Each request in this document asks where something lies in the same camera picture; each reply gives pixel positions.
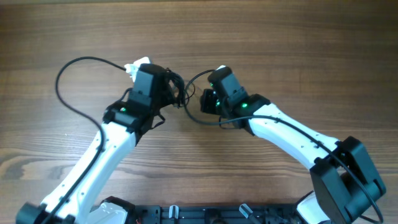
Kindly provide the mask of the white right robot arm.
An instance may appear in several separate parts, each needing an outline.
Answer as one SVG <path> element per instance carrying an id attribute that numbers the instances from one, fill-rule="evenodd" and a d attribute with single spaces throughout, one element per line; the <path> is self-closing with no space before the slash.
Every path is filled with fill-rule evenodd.
<path id="1" fill-rule="evenodd" d="M 211 71 L 208 81 L 202 112 L 273 143 L 309 170 L 313 190 L 296 207 L 303 221 L 353 223 L 373 208 L 382 223 L 376 202 L 386 186 L 360 140 L 349 136 L 340 141 L 306 127 L 267 98 L 249 95 L 224 65 Z"/>

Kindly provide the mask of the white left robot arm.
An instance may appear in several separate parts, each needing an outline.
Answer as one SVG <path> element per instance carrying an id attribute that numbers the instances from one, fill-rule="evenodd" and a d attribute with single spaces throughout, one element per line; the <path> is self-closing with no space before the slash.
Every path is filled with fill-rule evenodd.
<path id="1" fill-rule="evenodd" d="M 180 75 L 146 60 L 125 71 L 134 86 L 107 107 L 95 139 L 62 183 L 40 205 L 24 204 L 16 223 L 135 223 L 135 206 L 127 201 L 109 197 L 93 205 L 118 164 L 155 128 L 160 109 L 180 106 L 185 92 Z"/>

